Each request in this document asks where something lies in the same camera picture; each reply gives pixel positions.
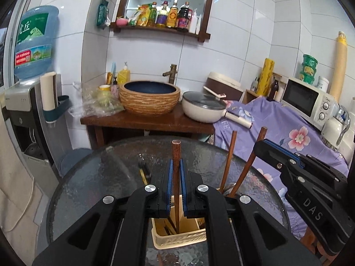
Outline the brown wooden chopstick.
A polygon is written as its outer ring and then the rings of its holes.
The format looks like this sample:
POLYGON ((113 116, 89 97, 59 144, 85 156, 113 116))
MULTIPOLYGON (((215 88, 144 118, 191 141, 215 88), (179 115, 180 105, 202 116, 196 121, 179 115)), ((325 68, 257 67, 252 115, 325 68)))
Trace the brown wooden chopstick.
MULTIPOLYGON (((257 142, 264 140, 267 130, 268 129, 266 127, 261 127, 259 134, 258 134, 258 138, 256 140, 257 142)), ((240 186, 243 183, 245 177, 247 176, 250 168, 252 167, 252 164, 253 164, 255 158, 256 158, 256 155, 254 154, 254 151, 252 151, 248 160, 246 161, 246 163, 244 165, 244 168, 243 168, 237 182, 235 183, 235 185, 234 185, 233 189, 231 190, 231 193, 229 193, 228 197, 233 198, 236 195, 238 189, 240 188, 240 186)))
POLYGON ((174 217, 176 222, 176 233, 180 232, 180 160, 181 160, 181 141, 172 140, 173 155, 173 193, 174 193, 174 217))
POLYGON ((220 193, 223 193, 224 189, 225 189, 225 184, 226 184, 227 176, 229 173, 229 168, 231 166, 231 161, 232 161, 232 157, 233 157, 233 151, 234 151, 236 139, 237 139, 237 131, 233 131, 232 137, 231 137, 231 143, 229 146, 229 152, 227 155, 225 170, 223 172, 223 177, 222 177, 221 184, 220 184, 220 189, 219 189, 220 193))

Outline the black chopstick gold band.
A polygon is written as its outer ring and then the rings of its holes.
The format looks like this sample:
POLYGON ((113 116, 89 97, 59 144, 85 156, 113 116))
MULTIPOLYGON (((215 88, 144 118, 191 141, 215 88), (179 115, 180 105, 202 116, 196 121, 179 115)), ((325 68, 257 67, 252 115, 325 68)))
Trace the black chopstick gold band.
POLYGON ((151 175, 151 172, 150 172, 146 162, 139 162, 138 168, 139 168, 139 172, 140 172, 141 178, 143 180, 143 183, 145 185, 150 184, 152 175, 151 175))

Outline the purple floral cloth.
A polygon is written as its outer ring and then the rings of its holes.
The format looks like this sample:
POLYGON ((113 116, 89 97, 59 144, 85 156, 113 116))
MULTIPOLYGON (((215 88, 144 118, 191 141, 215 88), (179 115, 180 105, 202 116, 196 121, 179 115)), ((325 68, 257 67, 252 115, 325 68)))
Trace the purple floral cloth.
MULTIPOLYGON (((214 145, 228 150, 233 131, 237 131, 234 154, 247 161, 261 127, 266 127, 265 139, 269 139, 282 148, 302 155, 309 154, 334 167, 348 176, 348 165, 343 156, 325 146, 320 134, 292 109, 279 102, 269 102, 265 98, 256 98, 248 104, 238 101, 223 101, 228 112, 239 115, 252 122, 247 129, 229 119, 221 119, 214 123, 214 145)), ((300 239, 306 233, 307 225, 300 215, 285 199, 287 187, 281 182, 280 172, 266 162, 256 158, 253 167, 257 169, 276 189, 291 222, 292 234, 300 239)))

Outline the white microwave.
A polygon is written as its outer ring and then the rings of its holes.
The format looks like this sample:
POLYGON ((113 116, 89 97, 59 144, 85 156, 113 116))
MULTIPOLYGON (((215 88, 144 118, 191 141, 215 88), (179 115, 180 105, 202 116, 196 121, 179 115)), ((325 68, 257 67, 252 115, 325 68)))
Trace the white microwave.
POLYGON ((296 111, 319 131, 339 110, 333 96, 296 78, 288 79, 281 104, 296 111))

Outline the brown glass bottle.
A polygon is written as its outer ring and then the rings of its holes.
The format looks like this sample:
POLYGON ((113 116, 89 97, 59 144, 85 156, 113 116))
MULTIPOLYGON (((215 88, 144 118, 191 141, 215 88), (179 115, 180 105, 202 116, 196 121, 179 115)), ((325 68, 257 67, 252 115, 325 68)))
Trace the brown glass bottle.
POLYGON ((277 79, 271 84, 270 92, 268 97, 266 98, 267 101, 272 102, 275 98, 276 92, 279 90, 279 81, 277 79))

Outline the brown rice cooker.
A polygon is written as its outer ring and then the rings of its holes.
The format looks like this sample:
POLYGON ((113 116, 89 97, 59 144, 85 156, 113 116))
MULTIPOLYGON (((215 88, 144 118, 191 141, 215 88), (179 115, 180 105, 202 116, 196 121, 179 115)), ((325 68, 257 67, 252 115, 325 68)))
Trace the brown rice cooker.
POLYGON ((244 92, 238 81, 213 71, 209 73, 203 88, 209 94, 232 101, 239 101, 244 92))

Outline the tan rolled mat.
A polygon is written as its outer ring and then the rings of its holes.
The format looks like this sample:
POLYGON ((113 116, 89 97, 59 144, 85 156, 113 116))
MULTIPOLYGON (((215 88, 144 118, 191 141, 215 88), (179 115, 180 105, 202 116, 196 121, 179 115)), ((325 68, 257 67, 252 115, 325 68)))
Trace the tan rolled mat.
POLYGON ((337 37, 335 68, 330 88, 330 95, 334 97, 337 103, 340 100, 342 88, 344 85, 345 72, 347 67, 347 54, 347 38, 345 33, 340 31, 337 37))

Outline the green stacked cups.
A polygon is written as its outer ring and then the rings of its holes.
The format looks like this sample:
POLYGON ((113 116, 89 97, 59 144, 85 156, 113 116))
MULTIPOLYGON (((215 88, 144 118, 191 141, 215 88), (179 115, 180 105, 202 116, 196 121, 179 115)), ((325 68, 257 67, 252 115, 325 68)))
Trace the green stacked cups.
POLYGON ((302 68, 299 73, 299 79, 307 84, 312 85, 315 80, 317 65, 318 61, 314 57, 308 54, 304 54, 303 62, 301 63, 302 68))

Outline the wooden counter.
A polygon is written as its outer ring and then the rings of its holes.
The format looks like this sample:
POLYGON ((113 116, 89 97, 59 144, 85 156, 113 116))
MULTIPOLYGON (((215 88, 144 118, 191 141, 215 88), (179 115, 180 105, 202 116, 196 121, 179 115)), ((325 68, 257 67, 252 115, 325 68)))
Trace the wooden counter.
POLYGON ((187 117, 181 104, 177 104, 169 113, 154 117, 121 111, 105 117, 83 117, 80 122, 87 127, 92 148, 130 137, 172 135, 197 139, 201 135, 213 135, 215 131, 212 124, 187 117))

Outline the water dispenser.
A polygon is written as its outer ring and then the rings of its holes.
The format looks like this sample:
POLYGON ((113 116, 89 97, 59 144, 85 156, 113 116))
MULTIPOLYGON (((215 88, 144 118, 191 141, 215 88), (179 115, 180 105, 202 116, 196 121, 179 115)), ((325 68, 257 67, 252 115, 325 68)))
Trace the water dispenser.
POLYGON ((72 151, 65 114, 53 123, 46 122, 39 78, 20 81, 7 89, 5 108, 20 158, 41 191, 51 197, 62 180, 60 164, 72 151))

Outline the woven basin sink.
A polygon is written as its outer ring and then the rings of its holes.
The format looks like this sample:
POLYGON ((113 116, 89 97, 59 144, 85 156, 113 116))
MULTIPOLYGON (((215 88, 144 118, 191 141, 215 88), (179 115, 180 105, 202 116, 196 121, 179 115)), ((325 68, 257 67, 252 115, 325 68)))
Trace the woven basin sink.
POLYGON ((171 112, 180 95, 181 90, 172 84, 149 80, 134 80, 119 87, 119 97, 124 109, 144 116, 171 112))

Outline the brass faucet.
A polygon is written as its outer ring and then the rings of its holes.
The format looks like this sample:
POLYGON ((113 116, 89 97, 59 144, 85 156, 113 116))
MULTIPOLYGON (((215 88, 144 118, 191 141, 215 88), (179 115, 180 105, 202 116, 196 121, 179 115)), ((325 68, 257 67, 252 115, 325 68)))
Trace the brass faucet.
POLYGON ((174 81, 176 78, 176 74, 177 74, 177 65, 176 64, 172 64, 170 65, 170 70, 166 71, 162 74, 163 77, 168 77, 168 83, 174 85, 174 81))

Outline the yellow soap bottle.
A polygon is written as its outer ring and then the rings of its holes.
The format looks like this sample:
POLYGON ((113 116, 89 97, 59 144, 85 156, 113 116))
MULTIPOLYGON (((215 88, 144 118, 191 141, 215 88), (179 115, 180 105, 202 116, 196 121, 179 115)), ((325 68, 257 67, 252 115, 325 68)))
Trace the yellow soap bottle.
POLYGON ((117 74, 117 83, 118 85, 125 84, 130 81, 130 69, 128 63, 124 63, 124 67, 117 74))

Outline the blue water jug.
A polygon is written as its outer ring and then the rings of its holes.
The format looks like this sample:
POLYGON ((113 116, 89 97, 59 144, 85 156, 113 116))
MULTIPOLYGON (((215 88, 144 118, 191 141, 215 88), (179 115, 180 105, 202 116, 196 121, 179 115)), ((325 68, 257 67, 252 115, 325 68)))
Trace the blue water jug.
POLYGON ((55 6, 38 6, 21 17, 14 52, 14 75, 18 80, 41 76, 51 68, 58 15, 55 6))

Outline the green hanging packet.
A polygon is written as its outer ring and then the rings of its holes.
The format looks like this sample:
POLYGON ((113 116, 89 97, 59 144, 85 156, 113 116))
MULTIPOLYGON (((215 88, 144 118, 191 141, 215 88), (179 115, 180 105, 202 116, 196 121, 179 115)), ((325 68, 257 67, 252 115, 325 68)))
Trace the green hanging packet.
POLYGON ((107 0, 101 0, 99 4, 96 18, 96 27, 99 29, 105 29, 111 24, 108 4, 109 2, 107 0))

